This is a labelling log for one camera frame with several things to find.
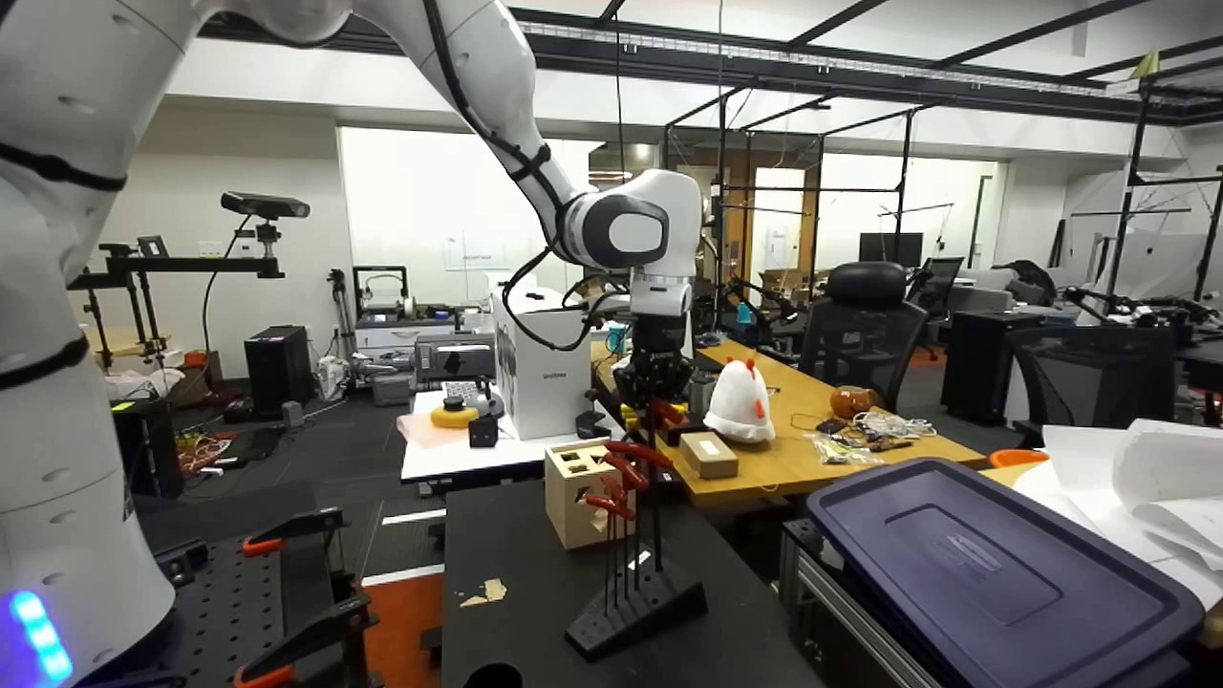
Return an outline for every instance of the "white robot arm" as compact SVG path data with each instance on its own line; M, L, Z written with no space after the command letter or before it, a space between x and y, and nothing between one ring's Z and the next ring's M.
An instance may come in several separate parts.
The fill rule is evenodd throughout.
M536 63L495 0L0 0L0 683L71 683L170 608L120 496L99 376L63 283L199 28L238 10L287 41L359 14L382 28L490 142L546 249L633 270L636 398L677 394L699 186L644 172L578 190L548 162Z

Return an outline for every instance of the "workbench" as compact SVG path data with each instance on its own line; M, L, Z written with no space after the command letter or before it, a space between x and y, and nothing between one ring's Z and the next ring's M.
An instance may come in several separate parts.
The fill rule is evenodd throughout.
M670 507L663 544L673 561L704 583L706 616L583 663L564 641L564 626L605 585L605 551L563 551L543 516L540 484L449 495L443 683L822 683L787 640L774 595L706 520L684 504ZM490 579L495 579L509 595L499 604L462 608Z
M695 465L678 456L678 446L659 444L659 456L673 458L677 474L684 479L695 507L759 507L759 504L787 504L839 483L862 465L829 465L815 446L815 426L829 419L831 388L819 384L780 358L759 356L743 346L713 346L704 347L706 358L754 358L768 388L774 440L768 446L732 446L736 450L736 479L704 483ZM906 458L946 458L961 465L983 465L987 456L946 437L923 437L913 446L884 450L886 464Z

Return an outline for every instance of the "office chair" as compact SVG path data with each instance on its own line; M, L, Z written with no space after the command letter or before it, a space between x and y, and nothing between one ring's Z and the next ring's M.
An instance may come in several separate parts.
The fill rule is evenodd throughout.
M839 265L806 314L799 367L831 388L870 388L894 409L923 311L906 304L906 269Z
M1171 417L1175 340L1128 329L1073 329L1015 346L1029 388L1029 444L1044 426L1128 430L1133 417Z
M942 329L952 323L952 286L961 269L961 256L933 256L917 269L909 304L923 311L923 332L922 346L933 351L933 346L942 340Z

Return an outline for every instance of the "ceiling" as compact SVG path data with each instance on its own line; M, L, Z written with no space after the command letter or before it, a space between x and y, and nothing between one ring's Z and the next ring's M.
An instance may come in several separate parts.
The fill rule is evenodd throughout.
M1132 68L1163 49L1147 118L1223 121L1220 0L509 0L540 68L678 79L670 126L829 134L906 109L1133 121ZM215 39L266 39L215 21ZM329 46L397 55L348 23Z

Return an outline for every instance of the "desk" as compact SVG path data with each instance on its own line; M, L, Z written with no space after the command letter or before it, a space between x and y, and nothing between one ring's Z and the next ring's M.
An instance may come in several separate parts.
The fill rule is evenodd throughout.
M732 446L736 479L720 479L720 483L704 483L695 465L689 465L678 446L659 446L673 458L677 474L684 479L691 504L699 507L774 504L774 502L806 496L810 491L861 469L861 465L825 465L810 440L815 426L829 419L831 388L732 340L704 347L704 356L719 365L757 358L770 390L774 440L768 446ZM970 464L970 465L987 464L987 456L961 444L952 444L942 437L923 437L913 446L886 450L890 464L929 458L929 456Z
M499 417L495 446L471 446L467 430L430 426L430 409L439 404L443 394L416 394L411 413L397 417L397 431L406 440L397 483L445 483L462 474L540 474L543 450L557 444L578 444L578 437L518 440L514 426Z
M774 595L712 523L691 507L670 507L663 538L677 561L704 579L706 616L583 663L564 641L564 626L598 588L605 551L564 553L543 516L540 484L449 495L443 683L467 688L484 667L513 667L527 688L822 683L799 656ZM457 595L490 579L499 579L509 595L490 608L457 608Z

